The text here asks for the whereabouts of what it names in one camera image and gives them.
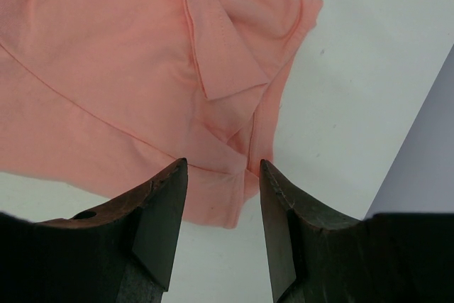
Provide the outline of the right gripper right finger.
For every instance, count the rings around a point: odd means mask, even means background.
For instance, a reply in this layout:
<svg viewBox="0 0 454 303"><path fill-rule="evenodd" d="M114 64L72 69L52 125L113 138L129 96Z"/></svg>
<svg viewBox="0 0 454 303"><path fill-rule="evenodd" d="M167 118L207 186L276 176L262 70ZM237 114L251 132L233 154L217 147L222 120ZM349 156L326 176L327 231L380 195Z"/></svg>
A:
<svg viewBox="0 0 454 303"><path fill-rule="evenodd" d="M453 215L347 216L260 163L275 302L452 302Z"/></svg>

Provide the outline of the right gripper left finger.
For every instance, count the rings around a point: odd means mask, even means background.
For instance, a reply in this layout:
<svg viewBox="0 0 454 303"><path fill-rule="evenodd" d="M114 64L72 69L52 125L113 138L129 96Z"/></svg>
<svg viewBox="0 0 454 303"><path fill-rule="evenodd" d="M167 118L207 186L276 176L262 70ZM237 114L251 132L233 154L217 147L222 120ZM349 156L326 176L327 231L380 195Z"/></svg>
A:
<svg viewBox="0 0 454 303"><path fill-rule="evenodd" d="M2 302L160 302L187 195L187 161L70 219L1 215Z"/></svg>

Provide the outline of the salmon pink t-shirt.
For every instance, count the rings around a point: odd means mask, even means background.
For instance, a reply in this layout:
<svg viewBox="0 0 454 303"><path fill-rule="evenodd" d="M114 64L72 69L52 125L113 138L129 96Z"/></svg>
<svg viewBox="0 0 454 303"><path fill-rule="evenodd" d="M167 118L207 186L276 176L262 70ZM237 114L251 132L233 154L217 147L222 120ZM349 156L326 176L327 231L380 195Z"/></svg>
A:
<svg viewBox="0 0 454 303"><path fill-rule="evenodd" d="M234 228L322 0L1 0L1 169L105 197L188 162L183 217Z"/></svg>

